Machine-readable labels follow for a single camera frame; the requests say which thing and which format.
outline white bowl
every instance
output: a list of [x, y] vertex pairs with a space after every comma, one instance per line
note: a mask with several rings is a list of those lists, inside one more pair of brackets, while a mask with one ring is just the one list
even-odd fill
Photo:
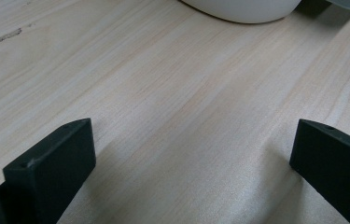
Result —
[[285, 17], [301, 0], [183, 0], [212, 16], [227, 21], [259, 23]]

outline wood grain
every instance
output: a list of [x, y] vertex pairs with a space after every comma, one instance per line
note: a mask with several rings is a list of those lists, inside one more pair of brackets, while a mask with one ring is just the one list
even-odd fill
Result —
[[300, 118], [350, 134], [350, 11], [247, 25], [170, 0], [0, 1], [1, 37], [0, 184], [92, 118], [97, 167], [60, 223], [346, 223], [288, 158]]

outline white object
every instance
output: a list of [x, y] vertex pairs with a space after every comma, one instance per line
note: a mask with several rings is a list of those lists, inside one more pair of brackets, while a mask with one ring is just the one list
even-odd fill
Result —
[[212, 16], [227, 21], [259, 23], [285, 17], [301, 0], [183, 0]]

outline scratch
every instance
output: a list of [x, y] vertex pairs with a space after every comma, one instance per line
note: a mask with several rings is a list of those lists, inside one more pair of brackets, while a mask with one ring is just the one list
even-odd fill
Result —
[[19, 28], [19, 29], [15, 30], [15, 31], [13, 31], [11, 33], [8, 33], [6, 35], [2, 35], [2, 36], [0, 36], [0, 42], [4, 41], [6, 39], [9, 39], [9, 38], [11, 38], [13, 36], [19, 35], [21, 32], [22, 32], [22, 29]]

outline wooden table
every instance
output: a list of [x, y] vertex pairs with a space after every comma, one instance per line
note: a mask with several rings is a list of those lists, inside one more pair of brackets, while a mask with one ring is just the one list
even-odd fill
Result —
[[60, 223], [346, 223], [288, 159], [301, 118], [350, 134], [350, 11], [248, 25], [169, 0], [0, 1], [0, 184], [82, 118], [97, 167]]

